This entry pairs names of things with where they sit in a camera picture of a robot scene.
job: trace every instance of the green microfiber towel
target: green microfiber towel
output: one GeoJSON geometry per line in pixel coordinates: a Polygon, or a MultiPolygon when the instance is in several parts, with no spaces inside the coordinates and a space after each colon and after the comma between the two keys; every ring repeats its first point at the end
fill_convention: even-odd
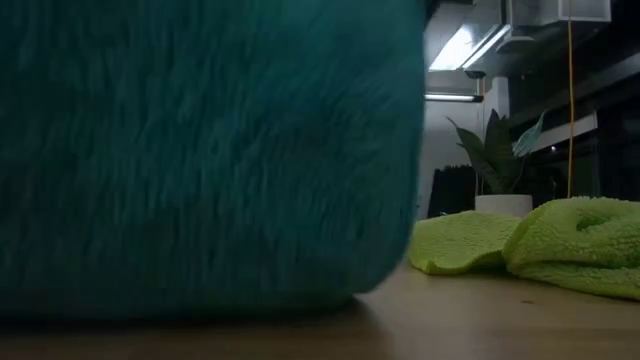
{"type": "Polygon", "coordinates": [[[424,220],[409,258],[427,274],[502,264],[521,278],[640,300],[640,203],[573,198],[522,221],[473,211],[424,220]]]}

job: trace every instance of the teal fluffy object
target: teal fluffy object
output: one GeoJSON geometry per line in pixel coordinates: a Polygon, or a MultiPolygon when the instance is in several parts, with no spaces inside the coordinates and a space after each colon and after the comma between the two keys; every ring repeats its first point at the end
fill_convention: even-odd
{"type": "Polygon", "coordinates": [[[399,261],[420,0],[2,0],[0,316],[333,306],[399,261]]]}

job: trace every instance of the table surface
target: table surface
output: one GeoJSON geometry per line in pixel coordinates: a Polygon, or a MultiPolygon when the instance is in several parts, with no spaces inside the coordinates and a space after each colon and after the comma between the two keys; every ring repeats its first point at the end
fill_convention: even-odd
{"type": "Polygon", "coordinates": [[[0,359],[632,359],[640,304],[401,268],[338,313],[277,323],[0,335],[0,359]]]}

